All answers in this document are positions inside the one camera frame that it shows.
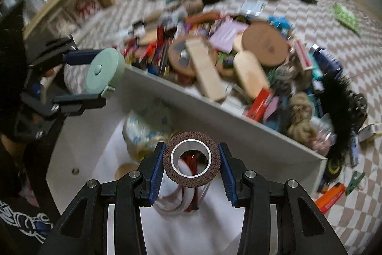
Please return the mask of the long wooden block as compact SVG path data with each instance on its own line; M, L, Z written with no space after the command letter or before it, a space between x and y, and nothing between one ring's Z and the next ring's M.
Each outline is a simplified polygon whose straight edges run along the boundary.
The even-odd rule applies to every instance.
M203 95L214 102L223 101L226 97L225 88L208 53L208 46L199 38L187 39L185 45Z

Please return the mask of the green clothespin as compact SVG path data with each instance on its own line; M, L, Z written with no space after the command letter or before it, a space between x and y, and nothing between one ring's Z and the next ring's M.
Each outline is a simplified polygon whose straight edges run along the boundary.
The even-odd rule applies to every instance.
M345 194L346 195L351 194L354 191L354 189L356 189L358 187L359 183L363 180L364 177L365 177L364 172L359 173L357 171L354 171L352 174L352 178L346 187Z

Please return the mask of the round bear coaster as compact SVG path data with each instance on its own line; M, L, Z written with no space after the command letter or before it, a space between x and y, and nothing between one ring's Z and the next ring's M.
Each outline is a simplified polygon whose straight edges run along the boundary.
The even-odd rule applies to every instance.
M208 47L208 55L213 63L216 63L217 60L216 51L205 38L195 35L184 35L175 39L168 48L169 63L175 72L191 78L196 77L196 72L186 49L186 41L193 39L200 39Z

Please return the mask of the orange lighter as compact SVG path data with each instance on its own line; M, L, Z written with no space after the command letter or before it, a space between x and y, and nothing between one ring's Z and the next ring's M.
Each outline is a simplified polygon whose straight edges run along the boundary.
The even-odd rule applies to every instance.
M337 183L331 187L324 195L315 201L316 206L325 214L345 193L346 187L343 183Z

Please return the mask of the green checkered pouch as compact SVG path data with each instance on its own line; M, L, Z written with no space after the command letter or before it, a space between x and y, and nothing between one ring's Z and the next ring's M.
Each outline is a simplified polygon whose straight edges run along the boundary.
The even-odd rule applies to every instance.
M359 21L345 6L334 3L332 6L334 18L346 28L359 35Z

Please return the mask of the black feather puff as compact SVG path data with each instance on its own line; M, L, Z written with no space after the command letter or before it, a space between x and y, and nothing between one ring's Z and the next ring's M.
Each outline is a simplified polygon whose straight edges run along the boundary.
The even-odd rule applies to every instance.
M326 74L321 82L324 87L320 94L321 105L323 112L329 115L336 135L327 158L340 160L350 148L352 133L358 132L366 121L368 104L364 94L351 90L345 78L334 78Z

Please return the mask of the rounded wooden box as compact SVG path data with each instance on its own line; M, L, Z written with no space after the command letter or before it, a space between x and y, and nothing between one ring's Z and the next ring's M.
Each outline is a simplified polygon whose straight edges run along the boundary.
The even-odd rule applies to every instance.
M262 89L269 88L269 81L257 57L248 50L237 53L233 61L235 73L249 98L255 99Z

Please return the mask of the blue bottle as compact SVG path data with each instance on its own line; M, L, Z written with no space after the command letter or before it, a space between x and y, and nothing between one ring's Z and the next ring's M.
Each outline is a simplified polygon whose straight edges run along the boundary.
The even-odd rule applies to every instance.
M313 55L324 76L330 76L335 79L341 77L343 74L343 66L327 49L320 47L317 44L313 44L309 51Z

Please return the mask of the mint green round case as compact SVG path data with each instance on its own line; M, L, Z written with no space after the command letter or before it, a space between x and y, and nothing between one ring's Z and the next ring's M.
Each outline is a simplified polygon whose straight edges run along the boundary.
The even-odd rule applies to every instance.
M111 47L101 50L87 70L86 93L111 98L122 81L125 65L125 60L118 50Z

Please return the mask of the brown tape roll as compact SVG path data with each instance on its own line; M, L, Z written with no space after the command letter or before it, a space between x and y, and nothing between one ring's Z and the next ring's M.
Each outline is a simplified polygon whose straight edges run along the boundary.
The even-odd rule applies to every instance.
M210 183L221 164L218 146L209 136L200 132L180 133L166 145L163 166L175 183L197 188Z

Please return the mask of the blue floral pouch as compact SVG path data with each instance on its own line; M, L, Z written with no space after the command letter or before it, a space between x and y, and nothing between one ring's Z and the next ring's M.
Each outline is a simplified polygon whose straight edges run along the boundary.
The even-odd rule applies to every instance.
M176 133L171 109L163 103L132 109L122 129L127 151L137 163L153 153L158 142L168 142Z

